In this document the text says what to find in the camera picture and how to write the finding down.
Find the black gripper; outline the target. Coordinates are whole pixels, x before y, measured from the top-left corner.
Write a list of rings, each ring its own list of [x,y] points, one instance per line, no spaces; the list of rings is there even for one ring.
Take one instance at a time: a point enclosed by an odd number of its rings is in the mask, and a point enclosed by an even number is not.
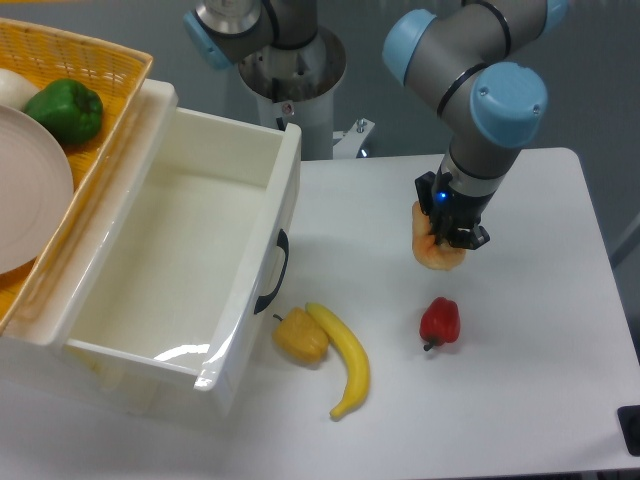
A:
[[[420,210],[429,216],[436,239],[448,239],[451,247],[460,249],[479,249],[489,241],[481,217],[496,192],[495,179],[456,177],[439,170],[424,173],[414,184]]]

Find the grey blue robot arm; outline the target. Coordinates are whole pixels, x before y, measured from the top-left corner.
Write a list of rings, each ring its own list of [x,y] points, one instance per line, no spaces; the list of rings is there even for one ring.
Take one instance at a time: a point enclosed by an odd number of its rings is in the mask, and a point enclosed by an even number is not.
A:
[[[415,182],[437,243],[475,250],[488,242],[482,213],[548,104],[542,79],[510,56],[555,28],[567,10],[565,1],[466,1],[443,19],[413,10],[387,34],[386,68],[453,134],[439,168]],[[294,123],[305,158],[330,155],[333,94],[346,53],[318,23],[315,2],[201,1],[183,21],[212,68],[238,70],[263,125]]]

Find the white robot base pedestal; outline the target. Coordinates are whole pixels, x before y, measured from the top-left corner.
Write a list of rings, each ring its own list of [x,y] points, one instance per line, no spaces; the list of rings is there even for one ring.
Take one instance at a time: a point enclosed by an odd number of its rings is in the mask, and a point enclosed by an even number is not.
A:
[[[357,119],[347,130],[334,128],[334,94],[345,76],[346,51],[330,30],[319,27],[310,43],[296,50],[267,46],[238,65],[257,103],[260,124],[301,129],[301,158],[356,158],[375,124]]]

